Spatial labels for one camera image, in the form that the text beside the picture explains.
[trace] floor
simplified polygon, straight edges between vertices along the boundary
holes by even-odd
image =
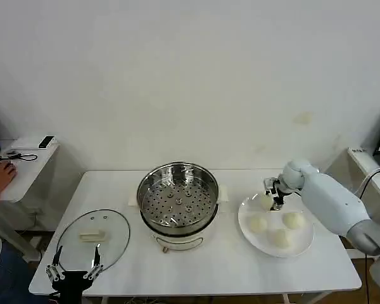
[[[44,236],[38,244],[37,249],[45,250],[51,240],[51,235]],[[342,240],[345,248],[351,248],[349,242]],[[367,271],[372,265],[373,260],[368,259]],[[366,286],[365,286],[365,260],[353,260],[353,264],[363,282],[362,287],[355,291],[342,291],[332,293],[324,299],[318,301],[318,304],[367,304]],[[30,263],[31,268],[36,269],[38,263]],[[380,304],[380,288],[374,283],[371,276],[368,275],[370,304]],[[301,294],[289,294],[291,303],[297,303]],[[91,298],[92,304],[100,304],[100,298]],[[260,296],[199,296],[199,297],[166,297],[166,298],[110,298],[109,304],[278,304],[283,303],[283,298],[279,294],[268,294]]]

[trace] cable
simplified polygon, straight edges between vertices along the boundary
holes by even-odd
[[[368,175],[369,177],[366,177],[366,178],[363,180],[363,182],[364,182],[364,181],[367,179],[367,181],[365,182],[365,186],[363,187],[362,193],[360,193],[360,196],[359,196],[360,199],[362,199],[363,194],[365,193],[366,187],[367,187],[367,185],[369,184],[369,182],[372,180],[373,176],[375,176],[375,175],[378,174],[378,173],[380,173],[380,171],[376,171],[376,172],[374,172],[372,175]]]
[[[145,300],[137,299],[136,297],[133,297],[130,300],[124,302],[124,304],[166,304],[166,303],[160,302],[158,298],[148,303],[148,297],[145,297]]]
[[[363,186],[364,184],[368,183],[369,180],[371,180],[372,177],[373,177],[375,174],[379,173],[379,172],[380,172],[380,167],[374,169],[374,170],[371,171],[371,172],[369,172],[369,174],[367,174],[366,177],[363,179],[363,181],[360,183],[360,186],[358,186],[357,189],[356,189],[356,191],[353,192],[354,195],[358,194],[359,191],[360,191],[360,189],[362,188],[362,186]]]
[[[26,228],[23,232],[19,233],[19,236],[21,236],[22,234],[24,234],[25,231],[28,231],[28,230],[34,228],[37,225],[37,215],[38,215],[38,213],[34,212],[33,215],[35,216],[34,224],[32,226]]]
[[[15,154],[15,155],[7,154],[7,157],[0,156],[0,162],[2,160],[23,160],[25,162],[33,162],[34,160],[37,160],[37,159],[38,159],[38,155],[36,155],[36,154],[21,154],[21,153],[18,153],[18,154]]]
[[[359,188],[357,189],[356,192],[359,191],[360,187],[362,186],[362,184],[364,183],[364,187],[363,187],[363,190],[362,190],[362,193],[360,193],[360,196],[359,198],[362,199],[363,197],[363,194],[365,193],[365,190],[366,190],[366,187],[367,185],[369,185],[369,182],[372,180],[373,176],[375,176],[376,174],[380,173],[380,168],[376,169],[375,171],[373,171],[372,174],[369,174],[364,180],[363,182],[361,183],[361,185],[359,186]],[[365,254],[365,281],[366,281],[366,297],[367,297],[367,304],[370,304],[370,291],[369,291],[369,281],[367,280],[367,255]]]

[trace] steamed bun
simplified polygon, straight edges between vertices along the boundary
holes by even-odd
[[[261,215],[255,215],[249,220],[249,229],[253,233],[262,233],[267,229],[267,221]]]
[[[278,229],[273,232],[271,241],[276,247],[286,249],[291,245],[290,232],[286,229]]]
[[[263,194],[260,197],[260,204],[264,210],[269,211],[273,206],[273,198],[269,195]]]
[[[289,212],[283,215],[283,223],[287,228],[299,229],[305,225],[305,218],[301,212]]]

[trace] table leg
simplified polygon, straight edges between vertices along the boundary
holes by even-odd
[[[283,303],[284,304],[290,304],[289,295],[287,293],[283,293]]]
[[[332,291],[326,291],[324,293],[305,293],[298,301],[298,304],[314,304],[331,293]]]
[[[5,219],[0,215],[0,236],[5,239],[7,242],[12,244],[16,249],[20,250],[25,259],[28,261],[39,261],[41,259],[41,254],[31,246],[26,240],[24,240],[21,236],[19,236],[13,228]]]

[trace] person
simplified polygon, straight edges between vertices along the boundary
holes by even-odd
[[[16,167],[9,161],[0,162],[0,194],[16,176]],[[0,240],[0,304],[50,303],[47,296],[28,291],[33,273],[21,255]]]

